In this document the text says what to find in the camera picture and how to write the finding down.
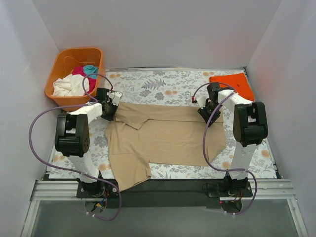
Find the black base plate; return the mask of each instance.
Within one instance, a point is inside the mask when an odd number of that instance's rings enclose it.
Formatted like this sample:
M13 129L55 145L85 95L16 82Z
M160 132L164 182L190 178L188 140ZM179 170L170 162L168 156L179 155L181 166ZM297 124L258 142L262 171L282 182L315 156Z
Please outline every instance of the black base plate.
M208 192L210 198L229 197L227 190L223 189L223 180L214 180L213 182L207 183L206 191ZM252 197L252 190L249 182L247 182L246 188L241 191L243 197Z
M115 179L107 180L117 185ZM148 180L128 190L121 192L122 207L181 207L206 206L207 208L221 208L219 197L227 197L225 192L215 193L221 187L223 179L188 179L188 180ZM106 185L109 191L107 208L118 208L118 193L113 187ZM251 189L242 190L243 197L251 197ZM78 185L77 198L96 198Z

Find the teal cloth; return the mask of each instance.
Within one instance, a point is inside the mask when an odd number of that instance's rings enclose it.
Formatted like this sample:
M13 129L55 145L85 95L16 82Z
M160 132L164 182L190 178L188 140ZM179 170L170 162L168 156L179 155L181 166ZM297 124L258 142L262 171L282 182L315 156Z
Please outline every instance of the teal cloth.
M99 71L99 69L97 67L94 67L93 65L87 65L87 66L83 67L83 72L86 75L91 74L91 73L98 73L98 71ZM92 76L90 76L90 78L97 79L97 76L92 75Z

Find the table surface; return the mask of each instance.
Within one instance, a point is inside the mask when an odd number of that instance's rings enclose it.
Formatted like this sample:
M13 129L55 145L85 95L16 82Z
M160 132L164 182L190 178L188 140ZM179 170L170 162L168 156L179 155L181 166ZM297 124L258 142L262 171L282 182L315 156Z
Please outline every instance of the table surface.
M138 104L166 106L196 106L191 103L191 96L202 84L209 82L210 76L243 73L235 71L119 71L108 72L116 91L123 93L122 101ZM197 95L207 91L201 89ZM236 141L233 136L233 113L223 107L224 129L227 138L226 148L214 159L217 168L229 168L235 151ZM103 178L114 178L108 158L108 144L104 136L108 121L98 118L89 124L90 153L94 165L101 171ZM52 164L75 168L60 152L53 149ZM171 164L150 164L153 179L219 179L225 173L208 166L189 166ZM276 178L276 171L268 149L267 142L255 151L250 168L256 178ZM75 179L78 174L60 169L47 169L50 179Z

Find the beige shirt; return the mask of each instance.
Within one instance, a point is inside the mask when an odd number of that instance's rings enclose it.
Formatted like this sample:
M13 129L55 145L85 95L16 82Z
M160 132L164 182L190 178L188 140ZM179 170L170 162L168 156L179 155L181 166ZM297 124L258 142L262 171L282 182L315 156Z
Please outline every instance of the beige shirt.
M199 165L206 123L193 106L136 105L121 102L105 135L109 160L119 189L126 190L151 177L150 163ZM226 147L223 117L206 135L208 158Z

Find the white wall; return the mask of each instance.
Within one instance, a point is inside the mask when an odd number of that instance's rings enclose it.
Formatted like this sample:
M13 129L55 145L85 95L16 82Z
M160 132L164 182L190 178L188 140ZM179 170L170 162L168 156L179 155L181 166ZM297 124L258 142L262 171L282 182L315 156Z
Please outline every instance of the white wall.
M316 236L316 1L283 0L247 66L276 163Z
M59 49L99 46L107 68L240 68L281 0L33 0Z
M28 145L31 121L55 106L44 86L58 49L31 0L0 0L0 236L20 236L35 179L44 166ZM49 157L56 116L34 130L41 157Z

